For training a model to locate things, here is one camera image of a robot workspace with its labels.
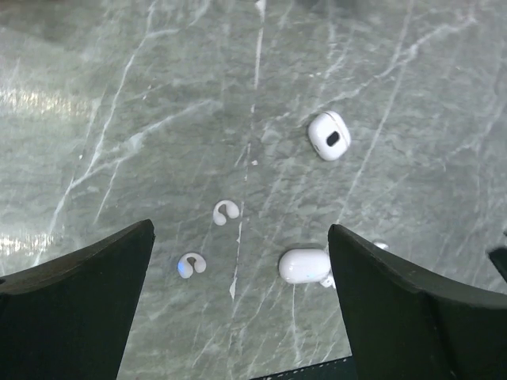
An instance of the small white object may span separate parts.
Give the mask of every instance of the small white object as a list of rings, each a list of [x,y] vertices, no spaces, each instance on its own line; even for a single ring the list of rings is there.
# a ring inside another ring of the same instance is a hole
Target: small white object
[[[374,240],[373,244],[376,245],[377,247],[379,247],[380,249],[383,249],[384,251],[389,249],[389,245],[385,241],[382,241],[382,240]]]
[[[194,259],[193,267],[189,259]],[[199,253],[186,253],[177,262],[177,272],[184,279],[189,278],[193,274],[193,270],[202,273],[206,270],[206,260]]]
[[[239,208],[236,203],[231,200],[221,200],[213,209],[213,222],[215,222],[217,226],[223,226],[227,223],[225,215],[219,211],[223,205],[225,205],[225,213],[229,218],[236,219],[239,216]]]
[[[321,249],[291,249],[278,264],[278,272],[288,283],[321,283],[334,286],[330,256]]]
[[[336,112],[327,111],[315,118],[308,127],[308,137],[318,155],[326,161],[339,159],[350,146],[350,132]]]

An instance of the black base edge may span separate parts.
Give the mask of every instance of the black base edge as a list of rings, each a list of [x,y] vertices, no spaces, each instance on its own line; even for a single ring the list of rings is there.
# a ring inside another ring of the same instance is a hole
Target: black base edge
[[[270,374],[251,380],[357,380],[356,365],[352,356],[302,367],[296,370],[287,370],[278,374]]]

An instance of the white charging case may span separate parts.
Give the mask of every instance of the white charging case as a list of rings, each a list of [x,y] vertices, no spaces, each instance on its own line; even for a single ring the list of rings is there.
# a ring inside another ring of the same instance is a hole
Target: white charging case
[[[308,137],[318,155],[326,161],[339,159],[351,143],[349,129],[341,116],[333,111],[324,112],[311,122]]]
[[[321,249],[291,249],[282,256],[278,271],[288,283],[318,283],[331,272],[330,256]]]

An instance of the open-ear earbud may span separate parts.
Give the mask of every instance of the open-ear earbud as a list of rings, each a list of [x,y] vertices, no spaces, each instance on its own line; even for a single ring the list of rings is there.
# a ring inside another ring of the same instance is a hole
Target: open-ear earbud
[[[236,203],[231,200],[221,200],[213,209],[213,222],[217,226],[223,226],[227,222],[225,215],[219,211],[223,205],[225,205],[225,213],[229,218],[236,219],[239,216],[239,208]]]
[[[194,259],[193,268],[189,259]],[[177,262],[177,272],[184,279],[189,278],[193,274],[193,270],[202,273],[206,270],[206,260],[199,253],[186,253]]]

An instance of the white earbud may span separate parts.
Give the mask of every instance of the white earbud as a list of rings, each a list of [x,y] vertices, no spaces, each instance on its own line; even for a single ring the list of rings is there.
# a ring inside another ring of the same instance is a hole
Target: white earbud
[[[195,260],[193,268],[189,259]],[[199,253],[186,253],[177,262],[177,271],[184,279],[189,278],[193,274],[194,269],[197,273],[202,273],[206,270],[206,260]]]
[[[333,289],[336,289],[336,283],[334,282],[334,277],[333,277],[333,273],[330,272],[329,275],[327,275],[327,277],[325,279],[323,279],[320,284],[323,286],[323,287],[333,287]]]
[[[213,209],[213,222],[217,226],[223,226],[227,222],[225,215],[219,211],[219,208],[223,205],[225,205],[225,212],[229,218],[236,219],[239,216],[239,208],[236,206],[236,203],[230,200],[221,200]]]

